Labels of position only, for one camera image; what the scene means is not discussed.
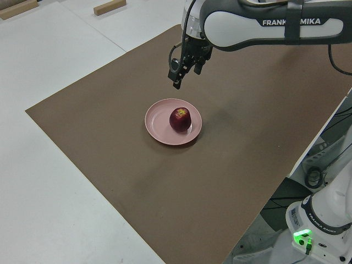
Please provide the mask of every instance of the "green indicator light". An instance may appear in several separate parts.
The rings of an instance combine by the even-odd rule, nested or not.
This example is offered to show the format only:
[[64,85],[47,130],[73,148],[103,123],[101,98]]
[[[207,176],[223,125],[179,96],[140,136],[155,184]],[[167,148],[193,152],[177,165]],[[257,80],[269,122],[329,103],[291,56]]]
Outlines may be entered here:
[[304,229],[302,231],[298,231],[296,233],[293,233],[293,236],[294,237],[299,237],[300,235],[309,234],[310,232],[312,232],[312,231],[309,230],[309,229]]

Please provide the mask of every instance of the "brown mat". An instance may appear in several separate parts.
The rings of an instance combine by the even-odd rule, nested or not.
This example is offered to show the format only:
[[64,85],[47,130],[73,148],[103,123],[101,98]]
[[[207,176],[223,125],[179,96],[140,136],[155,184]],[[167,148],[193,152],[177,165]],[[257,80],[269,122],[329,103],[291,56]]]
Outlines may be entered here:
[[[330,66],[326,46],[257,46],[215,50],[178,91],[167,57],[180,37],[173,27],[27,113],[167,264],[220,264],[352,78]],[[145,113],[164,98],[198,108],[192,144],[147,133]]]

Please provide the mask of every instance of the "white surface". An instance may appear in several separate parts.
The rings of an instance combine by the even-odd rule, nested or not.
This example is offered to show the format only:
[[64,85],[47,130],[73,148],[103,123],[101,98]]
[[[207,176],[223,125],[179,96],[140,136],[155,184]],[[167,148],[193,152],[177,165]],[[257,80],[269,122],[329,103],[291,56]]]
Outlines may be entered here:
[[[24,112],[124,54],[119,46],[129,50],[166,30],[171,19],[158,23],[177,16],[167,8],[171,1],[154,0],[91,17],[106,34],[124,36],[120,45],[74,13],[93,2],[101,3],[43,0],[0,22],[0,263],[163,263]],[[127,23],[137,26],[139,15],[142,37]]]

